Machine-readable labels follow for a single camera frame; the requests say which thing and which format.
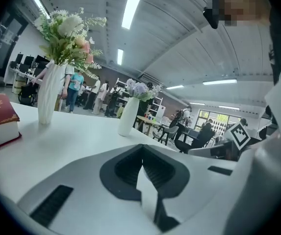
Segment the fluorescent light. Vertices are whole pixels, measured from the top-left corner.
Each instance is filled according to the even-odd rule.
[[[49,19],[50,17],[49,17],[49,15],[48,15],[48,13],[47,13],[47,10],[46,10],[46,8],[45,8],[45,6],[43,6],[43,4],[41,3],[41,1],[40,0],[34,0],[34,2],[36,3],[36,5],[39,7],[39,9],[43,9],[44,10],[44,12],[45,12],[45,14],[46,14],[46,16],[47,16],[47,19]]]
[[[202,104],[202,103],[191,103],[191,104],[205,105],[205,104]]]
[[[183,88],[183,85],[177,85],[177,86],[173,86],[173,87],[168,87],[168,90],[172,90],[172,89],[177,89],[177,88]]]
[[[239,108],[230,107],[230,106],[222,106],[222,105],[219,105],[219,108],[225,108],[225,109],[231,109],[231,110],[237,110],[237,111],[239,111]]]
[[[122,65],[122,60],[123,60],[123,50],[117,49],[117,64]]]
[[[140,0],[127,0],[125,12],[123,16],[122,27],[126,29],[130,29],[130,25],[135,15],[135,11],[137,9],[139,1]]]
[[[237,83],[236,79],[228,79],[228,80],[217,80],[210,82],[203,82],[204,85],[212,85],[212,84],[235,84]]]

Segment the doorway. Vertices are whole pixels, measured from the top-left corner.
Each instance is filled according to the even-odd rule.
[[[10,55],[28,22],[14,8],[8,8],[0,23],[0,76],[4,77]]]

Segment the floor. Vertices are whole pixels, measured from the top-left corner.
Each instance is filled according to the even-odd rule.
[[[12,93],[12,87],[11,86],[0,87],[0,93],[6,94],[11,102],[19,103],[18,95]],[[62,112],[68,112],[69,111],[69,110],[64,109],[65,103],[66,103],[66,100],[63,101],[63,105],[62,105],[62,109],[61,109]],[[87,115],[87,116],[97,116],[97,117],[103,117],[103,118],[105,117],[104,112],[100,112],[99,115],[94,115],[91,110],[84,110],[82,106],[81,107],[75,106],[74,114]],[[150,129],[150,133],[149,133],[150,138],[153,138],[153,134],[152,134],[153,131],[157,133],[157,129],[158,128],[156,128],[156,127],[152,127]],[[144,129],[143,129],[144,133],[146,133],[147,130],[148,130],[148,126],[145,125]],[[167,146],[174,149],[175,151],[179,151],[171,141],[169,141],[167,143]]]

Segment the white vase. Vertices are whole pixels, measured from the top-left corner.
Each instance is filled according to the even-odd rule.
[[[138,106],[139,99],[135,97],[129,98],[120,119],[118,133],[121,136],[126,137],[129,135],[137,116]]]
[[[38,93],[38,118],[41,124],[49,124],[52,119],[57,95],[59,94],[62,67],[52,64],[45,74]]]

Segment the person in blue shirt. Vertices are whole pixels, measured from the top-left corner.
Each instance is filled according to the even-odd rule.
[[[67,110],[67,107],[70,105],[70,113],[73,113],[78,91],[82,83],[83,83],[83,75],[80,71],[78,73],[75,73],[71,77],[70,85],[67,90],[66,106],[64,108],[65,110]]]

